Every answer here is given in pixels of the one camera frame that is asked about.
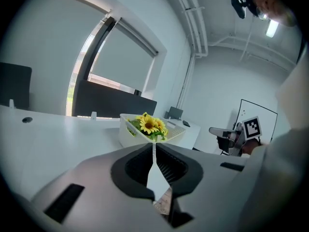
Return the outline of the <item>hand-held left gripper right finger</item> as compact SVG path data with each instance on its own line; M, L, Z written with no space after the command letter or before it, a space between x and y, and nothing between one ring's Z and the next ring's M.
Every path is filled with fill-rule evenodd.
M248 158L222 156L169 144L156 145L156 162L172 189L168 220L155 232L219 232L235 221L229 202L241 195L237 180Z

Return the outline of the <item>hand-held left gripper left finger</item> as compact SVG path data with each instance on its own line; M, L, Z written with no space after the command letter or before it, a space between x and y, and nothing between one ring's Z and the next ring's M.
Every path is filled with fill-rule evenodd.
M147 188L152 144L136 145L80 162L38 191L17 196L44 232L172 232Z

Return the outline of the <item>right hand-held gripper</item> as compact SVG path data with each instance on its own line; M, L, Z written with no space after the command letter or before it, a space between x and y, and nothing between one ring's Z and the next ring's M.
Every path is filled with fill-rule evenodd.
M262 135L259 118L253 117L239 122L235 130L210 127L209 133L217 136L218 147L221 154L242 156L242 147L250 139L260 140Z

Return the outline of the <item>cream perforated plastic basket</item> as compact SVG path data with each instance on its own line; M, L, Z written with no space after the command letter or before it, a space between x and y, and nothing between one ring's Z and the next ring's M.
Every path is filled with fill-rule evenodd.
M162 141L158 140L152 141L148 139L145 135L139 132L127 119L135 119L137 115L133 114L121 114L120 115L120 129L119 129L119 141L123 147L129 147L134 145L146 144L146 143L166 143L171 142L172 140L180 140L181 137L185 134L185 129L176 125L173 122L170 122L164 118L161 119L168 129L169 133L167 139Z

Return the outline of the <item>yellow sunflower bouquet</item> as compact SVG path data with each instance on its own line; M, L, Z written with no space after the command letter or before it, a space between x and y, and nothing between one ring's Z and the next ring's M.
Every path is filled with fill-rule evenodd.
M152 141L166 140L169 133L165 123L155 117L151 117L146 112L141 116L136 116L135 119L127 119L139 132L145 135Z

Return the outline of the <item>person's right forearm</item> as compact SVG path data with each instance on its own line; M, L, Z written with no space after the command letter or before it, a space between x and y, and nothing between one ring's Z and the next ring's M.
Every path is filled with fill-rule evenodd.
M275 138L253 151L247 162L279 164L305 170L309 165L309 66L297 65L276 92L279 124Z

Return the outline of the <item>white desk tabletop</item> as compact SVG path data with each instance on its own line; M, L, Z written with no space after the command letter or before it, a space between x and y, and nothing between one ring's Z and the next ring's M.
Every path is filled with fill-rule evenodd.
M31 117L30 123L22 119ZM27 200L80 162L123 149L120 123L0 106L0 174Z

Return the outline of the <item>person's right hand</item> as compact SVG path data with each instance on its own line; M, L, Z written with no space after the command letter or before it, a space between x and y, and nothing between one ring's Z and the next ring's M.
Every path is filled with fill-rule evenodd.
M242 147L243 154L251 155L256 147L262 146L263 144L257 139L250 139Z

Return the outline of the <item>black framed whiteboard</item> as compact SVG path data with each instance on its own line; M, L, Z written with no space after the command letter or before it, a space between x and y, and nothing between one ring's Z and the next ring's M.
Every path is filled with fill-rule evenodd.
M260 140L262 143L270 143L277 121L277 115L277 113L265 107L242 99L240 102L237 120L234 124L233 129L236 129L236 126L239 122L257 116L259 118L260 129L262 132Z

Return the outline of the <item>dark desk partition panel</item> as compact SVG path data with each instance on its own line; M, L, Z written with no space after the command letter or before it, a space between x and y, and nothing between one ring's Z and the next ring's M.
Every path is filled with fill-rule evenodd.
M181 120L183 110L171 106L168 112L168 119Z
M72 116L119 118L121 114L154 114L157 102L111 87L83 80L78 85Z
M17 109L29 109L29 89L32 68L0 62L0 105L14 101Z

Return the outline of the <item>ceiling tube light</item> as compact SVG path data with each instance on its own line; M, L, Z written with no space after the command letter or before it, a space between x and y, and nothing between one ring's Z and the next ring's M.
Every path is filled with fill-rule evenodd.
M269 38L273 38L277 31L278 26L279 26L279 23L277 21L270 20L268 27L266 29L266 36Z

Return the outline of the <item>grey roller blind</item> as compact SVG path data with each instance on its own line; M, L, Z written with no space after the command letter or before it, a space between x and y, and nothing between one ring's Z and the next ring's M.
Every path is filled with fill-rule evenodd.
M119 20L99 48L88 80L143 91L156 55L137 31Z

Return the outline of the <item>dark framed window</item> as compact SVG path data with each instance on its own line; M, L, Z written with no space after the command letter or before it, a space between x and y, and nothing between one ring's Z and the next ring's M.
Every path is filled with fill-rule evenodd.
M67 116L154 114L159 52L126 21L102 19L84 43L70 78Z

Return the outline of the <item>white wall pipes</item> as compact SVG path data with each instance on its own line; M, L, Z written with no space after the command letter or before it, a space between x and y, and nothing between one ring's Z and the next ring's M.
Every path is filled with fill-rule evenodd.
M197 58L208 56L208 39L206 26L202 10L205 9L199 5L198 0L178 0L182 13L189 27L189 36L191 37L191 56L183 83L182 91L177 103L177 108L182 109L189 87L191 85L194 72L195 61Z

